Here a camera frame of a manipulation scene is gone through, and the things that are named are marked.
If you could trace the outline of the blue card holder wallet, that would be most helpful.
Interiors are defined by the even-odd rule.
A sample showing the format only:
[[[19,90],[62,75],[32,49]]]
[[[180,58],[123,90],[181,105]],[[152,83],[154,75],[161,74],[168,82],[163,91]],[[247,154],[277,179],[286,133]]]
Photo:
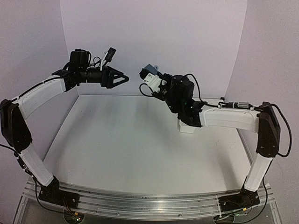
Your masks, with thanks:
[[[144,80],[148,74],[157,75],[158,70],[154,66],[152,66],[151,64],[148,64],[144,68],[142,68],[139,75],[140,75],[140,78],[142,80]]]

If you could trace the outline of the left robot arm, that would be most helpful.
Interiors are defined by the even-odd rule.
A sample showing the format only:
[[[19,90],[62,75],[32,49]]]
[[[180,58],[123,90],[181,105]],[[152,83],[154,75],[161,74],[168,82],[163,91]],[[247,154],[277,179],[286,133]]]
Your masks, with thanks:
[[[128,76],[108,66],[115,53],[116,49],[109,48],[102,59],[92,63],[89,51],[75,49],[70,54],[69,62],[61,70],[14,99],[2,100],[0,104],[2,136],[25,166],[24,170],[46,187],[44,194],[53,203],[59,203],[63,199],[63,193],[52,185],[57,180],[37,155],[26,119],[51,99],[81,83],[97,83],[101,87],[112,89],[128,82]]]

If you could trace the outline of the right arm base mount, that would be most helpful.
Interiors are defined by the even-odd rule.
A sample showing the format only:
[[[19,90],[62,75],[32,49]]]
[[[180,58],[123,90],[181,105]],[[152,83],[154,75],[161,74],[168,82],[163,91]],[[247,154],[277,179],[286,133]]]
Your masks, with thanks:
[[[233,211],[249,208],[260,203],[257,191],[249,191],[242,186],[238,194],[222,196],[219,198],[221,211]]]

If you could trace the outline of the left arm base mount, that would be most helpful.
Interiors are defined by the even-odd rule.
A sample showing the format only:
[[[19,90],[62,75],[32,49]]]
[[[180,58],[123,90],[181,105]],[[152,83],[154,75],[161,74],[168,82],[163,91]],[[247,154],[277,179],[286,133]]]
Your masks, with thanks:
[[[41,186],[38,199],[43,202],[64,206],[69,209],[76,209],[78,206],[79,194],[61,190],[59,180],[54,177],[48,186]]]

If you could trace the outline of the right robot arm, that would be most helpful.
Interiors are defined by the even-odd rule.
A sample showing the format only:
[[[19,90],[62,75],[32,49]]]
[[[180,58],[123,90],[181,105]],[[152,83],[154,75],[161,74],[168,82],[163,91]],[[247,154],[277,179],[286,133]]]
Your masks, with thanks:
[[[228,127],[257,133],[257,156],[243,185],[247,191],[257,191],[279,151],[280,127],[269,103],[255,107],[237,102],[211,105],[195,101],[194,84],[187,76],[148,73],[144,81],[152,96],[164,101],[177,114],[182,133],[194,133],[200,127]]]

